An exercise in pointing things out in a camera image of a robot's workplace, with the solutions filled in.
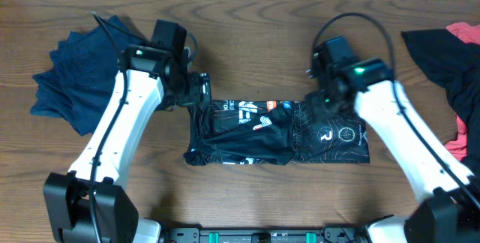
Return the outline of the black orange patterned jersey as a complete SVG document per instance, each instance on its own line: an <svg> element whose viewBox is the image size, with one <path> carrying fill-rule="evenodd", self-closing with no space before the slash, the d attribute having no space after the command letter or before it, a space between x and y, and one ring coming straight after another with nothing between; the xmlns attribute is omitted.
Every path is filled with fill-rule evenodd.
<svg viewBox="0 0 480 243"><path fill-rule="evenodd" d="M307 101L213 100L192 106L187 164L367 164L365 122Z"/></svg>

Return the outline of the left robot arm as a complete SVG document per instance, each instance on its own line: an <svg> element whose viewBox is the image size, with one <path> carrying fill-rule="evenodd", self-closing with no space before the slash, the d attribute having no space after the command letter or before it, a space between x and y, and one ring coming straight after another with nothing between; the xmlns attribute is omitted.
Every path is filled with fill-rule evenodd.
<svg viewBox="0 0 480 243"><path fill-rule="evenodd" d="M209 76L191 73L187 46L129 46L111 98L80 156L43 186L56 242L159 242L162 226L140 217L126 193L132 160L155 110L209 99Z"/></svg>

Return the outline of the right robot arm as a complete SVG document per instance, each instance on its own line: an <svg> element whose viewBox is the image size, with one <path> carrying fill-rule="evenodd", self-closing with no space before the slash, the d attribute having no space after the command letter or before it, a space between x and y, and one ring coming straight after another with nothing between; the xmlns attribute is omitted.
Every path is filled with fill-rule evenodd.
<svg viewBox="0 0 480 243"><path fill-rule="evenodd" d="M375 130L418 202L409 217L383 217L364 225L361 240L479 241L478 179L437 139L382 60L317 58L308 72L324 90L326 109L354 112Z"/></svg>

